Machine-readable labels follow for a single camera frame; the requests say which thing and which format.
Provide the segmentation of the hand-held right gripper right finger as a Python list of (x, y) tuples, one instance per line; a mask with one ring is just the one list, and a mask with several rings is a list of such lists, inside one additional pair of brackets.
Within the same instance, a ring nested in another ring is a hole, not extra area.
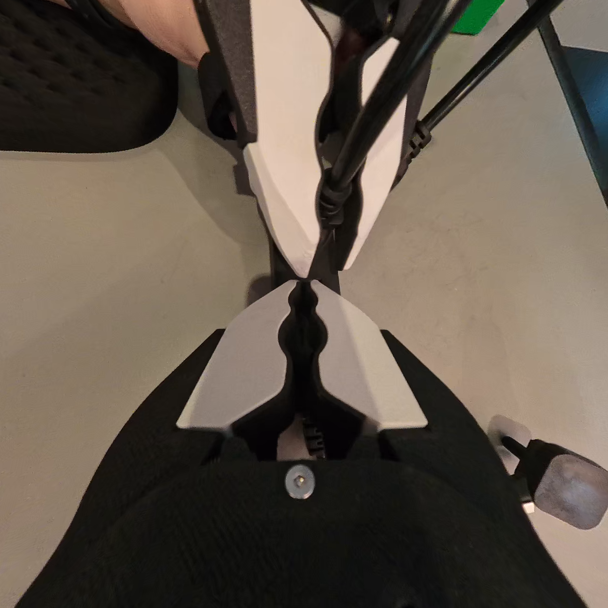
[(428, 420), (376, 323), (317, 280), (311, 288), (326, 330), (318, 358), (323, 389), (361, 414), (366, 430), (426, 427)]

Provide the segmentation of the green plastic bin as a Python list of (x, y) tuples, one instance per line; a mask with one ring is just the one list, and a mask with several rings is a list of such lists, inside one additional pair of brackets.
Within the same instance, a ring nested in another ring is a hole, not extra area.
[(453, 34), (476, 36), (485, 28), (505, 1), (471, 1), (452, 28)]

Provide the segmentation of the black power strip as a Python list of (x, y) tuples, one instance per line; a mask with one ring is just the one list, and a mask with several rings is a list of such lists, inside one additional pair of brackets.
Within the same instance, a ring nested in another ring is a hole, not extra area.
[[(271, 257), (271, 274), (272, 274), (271, 283), (274, 286), (273, 290), (280, 287), (287, 281), (295, 280), (297, 282), (296, 287), (294, 288), (293, 292), (289, 296), (289, 304), (291, 305), (290, 314), (295, 311), (294, 307), (295, 307), (296, 301), (293, 300), (293, 296), (302, 295), (304, 293), (303, 289), (304, 289), (304, 285), (306, 283), (317, 280), (324, 286), (330, 288), (330, 290), (333, 290), (335, 293), (339, 294), (338, 275), (337, 275), (336, 271), (330, 269), (329, 254), (325, 251), (327, 246), (325, 244), (322, 244), (321, 236), (320, 236), (319, 245), (317, 246), (317, 250), (316, 250), (315, 256), (313, 258), (313, 263), (311, 265), (311, 269), (306, 278), (298, 277), (294, 273), (294, 271), (290, 267), (289, 263), (284, 259), (282, 253), (280, 252), (279, 248), (275, 244), (271, 234), (270, 234), (270, 242), (271, 242), (270, 257)], [(285, 324), (285, 322), (284, 322), (282, 324), (282, 326), (280, 327), (279, 343), (280, 343), (280, 346), (281, 346), (283, 352), (285, 353), (285, 355), (287, 357), (287, 373), (286, 373), (286, 381), (285, 381), (284, 388), (281, 390), (279, 395), (272, 398), (266, 404), (263, 404), (262, 406), (258, 407), (250, 414), (247, 414), (244, 418), (235, 422), (232, 426), (236, 426), (237, 424), (244, 424), (244, 421), (250, 417), (256, 417), (256, 416), (260, 417), (260, 416), (262, 416), (262, 412), (265, 410), (270, 410), (270, 409), (275, 410), (278, 408), (280, 409), (280, 408), (285, 408), (285, 407), (289, 408), (288, 405), (285, 406), (285, 403), (289, 401), (288, 393), (289, 393), (290, 387), (294, 383), (295, 363), (297, 361), (299, 361), (300, 359), (303, 359), (304, 346), (289, 347), (287, 345), (286, 334), (283, 334), (282, 331), (283, 330), (288, 331), (289, 329), (304, 330), (304, 332), (305, 332), (304, 337), (310, 338), (312, 336), (312, 333), (311, 333), (312, 330), (310, 328), (309, 329), (305, 328), (305, 325), (306, 325), (305, 322), (306, 321), (312, 322), (314, 320), (318, 320), (321, 323), (320, 327), (321, 327), (321, 335), (323, 337), (323, 340), (322, 340), (320, 346), (316, 347), (316, 349), (314, 351), (313, 370), (308, 373), (309, 379), (307, 379), (305, 381), (305, 384), (315, 384), (315, 386), (317, 386), (317, 391), (321, 395), (323, 395), (325, 398), (332, 398), (332, 399), (336, 400), (339, 404), (344, 404), (344, 403), (338, 401), (337, 399), (333, 398), (331, 395), (329, 395), (321, 386), (318, 358), (319, 358), (321, 349), (325, 345), (325, 342), (327, 339), (327, 333), (326, 333), (326, 330), (325, 330), (325, 327), (324, 327), (322, 321), (316, 315), (315, 309), (312, 309), (310, 313), (304, 314), (303, 320), (300, 320), (300, 321), (295, 320), (293, 325), (287, 325), (287, 326), (284, 325)]]

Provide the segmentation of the person's left hand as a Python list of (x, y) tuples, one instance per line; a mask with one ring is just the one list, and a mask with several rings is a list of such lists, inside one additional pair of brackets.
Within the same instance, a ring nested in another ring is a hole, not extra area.
[(198, 67), (209, 52), (193, 1), (106, 1), (122, 23), (181, 63)]

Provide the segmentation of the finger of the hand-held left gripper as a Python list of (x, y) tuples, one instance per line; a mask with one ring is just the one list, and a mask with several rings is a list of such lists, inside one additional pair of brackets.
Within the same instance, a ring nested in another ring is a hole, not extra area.
[[(395, 38), (382, 38), (354, 56), (338, 82), (338, 125), (343, 135), (353, 125), (363, 105), (397, 49)], [(354, 179), (353, 194), (344, 205), (344, 222), (338, 228), (338, 266), (348, 270), (360, 253), (385, 200), (401, 161), (407, 98), (384, 126)]]
[(294, 273), (306, 278), (320, 241), (317, 119), (333, 49), (303, 1), (251, 1), (256, 141), (244, 149), (250, 186)]

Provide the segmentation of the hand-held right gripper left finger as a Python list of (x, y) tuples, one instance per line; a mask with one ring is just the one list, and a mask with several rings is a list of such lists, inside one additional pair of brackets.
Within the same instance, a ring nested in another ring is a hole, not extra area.
[(229, 432), (232, 425), (279, 395), (287, 357), (279, 331), (291, 312), (290, 280), (257, 300), (228, 324), (176, 425)]

